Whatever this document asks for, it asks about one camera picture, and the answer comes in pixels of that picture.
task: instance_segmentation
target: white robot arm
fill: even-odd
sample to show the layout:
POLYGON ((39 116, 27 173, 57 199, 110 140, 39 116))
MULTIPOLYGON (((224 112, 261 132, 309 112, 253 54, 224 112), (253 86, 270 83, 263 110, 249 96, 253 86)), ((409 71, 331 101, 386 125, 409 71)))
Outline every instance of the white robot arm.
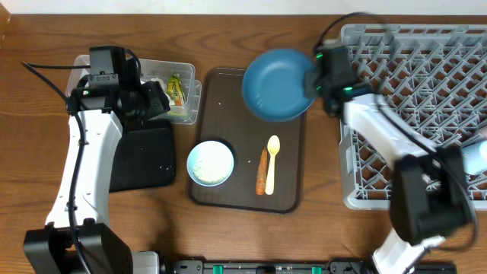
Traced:
MULTIPOLYGON (((393 126, 377 110, 376 101, 383 104, 383 111, 393 119, 396 124, 405 129, 409 134, 415 136, 418 141, 434 150, 434 143, 419 135, 403 120, 401 120, 384 102, 382 97, 375 100, 376 94, 365 94, 354 97, 353 100, 345 103, 345 123, 350 128, 363 135, 377 152, 386 160, 390 168, 394 167, 396 160, 405 155, 423 156, 426 151, 409 141, 395 126, 393 126)), ((403 241, 393 229, 382 247, 377 249, 372 258, 376 270, 380 274, 404 273, 414 270, 414 263, 421 258, 425 250, 437 247, 445 241, 443 236, 434 236, 424 239, 423 242, 411 246, 403 241)))
MULTIPOLYGON (((110 176, 113 156, 122 138, 122 124, 114 112, 85 110, 80 111, 78 115, 83 123, 86 142, 75 192, 76 225, 82 225, 85 219, 92 218, 95 223, 104 223, 109 227, 110 176)), ((53 224, 55 228, 69 227, 66 205, 80 139, 78 124, 73 116, 69 119, 69 139, 68 157, 61 186, 53 209, 46 220, 46 225, 53 224)))

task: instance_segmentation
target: yellow package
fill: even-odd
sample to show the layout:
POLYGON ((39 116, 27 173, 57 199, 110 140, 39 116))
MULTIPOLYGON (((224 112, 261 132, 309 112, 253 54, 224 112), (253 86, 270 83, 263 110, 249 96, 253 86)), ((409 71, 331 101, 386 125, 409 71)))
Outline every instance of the yellow package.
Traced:
POLYGON ((176 74, 169 78, 167 82, 167 95, 169 95, 177 106, 183 106, 186 103, 184 92, 181 89, 180 75, 176 74))

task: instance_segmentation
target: plastic container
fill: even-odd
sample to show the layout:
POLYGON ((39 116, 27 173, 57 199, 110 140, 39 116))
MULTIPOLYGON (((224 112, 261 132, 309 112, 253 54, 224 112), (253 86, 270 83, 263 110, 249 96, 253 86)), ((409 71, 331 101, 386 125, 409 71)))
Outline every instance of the plastic container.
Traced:
MULTIPOLYGON (((341 41, 364 81, 390 108, 438 146, 466 147, 487 126, 487 26, 391 24, 394 45, 376 24, 347 24, 341 41), (389 62, 393 51, 393 61, 389 62)), ((341 125, 343 202, 350 209, 388 209, 392 171, 363 137, 341 125)), ((476 209, 487 209, 487 173, 466 175, 476 209)), ((425 184, 427 190, 440 186, 425 184)))
MULTIPOLYGON (((181 106, 170 106, 170 111, 152 119, 168 119, 172 123, 192 125, 198 119, 199 103, 201 99, 202 85, 195 80, 194 65, 179 62, 154 61, 140 59, 142 67, 142 81, 150 81, 152 78, 159 78, 167 83, 169 77, 175 74, 180 75, 181 88, 186 96, 186 103, 181 106)), ((89 55, 80 55, 75 60, 75 65, 90 65, 89 55)), ((73 69, 69 76, 66 95, 76 88, 81 77, 90 73, 90 69, 73 69)))

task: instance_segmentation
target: clear plastic container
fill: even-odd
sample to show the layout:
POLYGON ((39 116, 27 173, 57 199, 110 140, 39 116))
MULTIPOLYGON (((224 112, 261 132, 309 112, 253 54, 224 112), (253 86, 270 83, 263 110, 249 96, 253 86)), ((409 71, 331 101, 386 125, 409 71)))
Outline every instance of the clear plastic container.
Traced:
MULTIPOLYGON (((186 97, 186 103, 183 106, 170 106, 170 111, 156 116, 152 119, 168 119, 172 123, 192 125, 198 119, 199 104, 201 101, 202 85, 195 80, 194 65, 179 62, 166 62, 140 59, 142 81, 150 81, 152 78, 159 78, 167 83, 169 77, 175 74, 180 75, 181 88, 186 97)), ((75 60, 75 65, 90 65, 89 55, 80 55, 75 60)), ((76 88, 79 79, 90 73, 90 69, 73 69, 69 76, 66 95, 70 95, 71 90, 76 88)))

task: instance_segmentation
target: white bowl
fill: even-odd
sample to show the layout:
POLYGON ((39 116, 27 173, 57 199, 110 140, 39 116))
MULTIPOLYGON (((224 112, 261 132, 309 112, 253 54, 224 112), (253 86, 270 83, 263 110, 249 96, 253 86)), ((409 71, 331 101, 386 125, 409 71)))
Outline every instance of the white bowl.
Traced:
POLYGON ((234 155, 220 142, 202 142, 189 153, 186 168, 191 179, 197 184, 217 186, 231 175, 234 169, 234 155), (202 169, 207 170, 206 174, 203 174, 202 169))

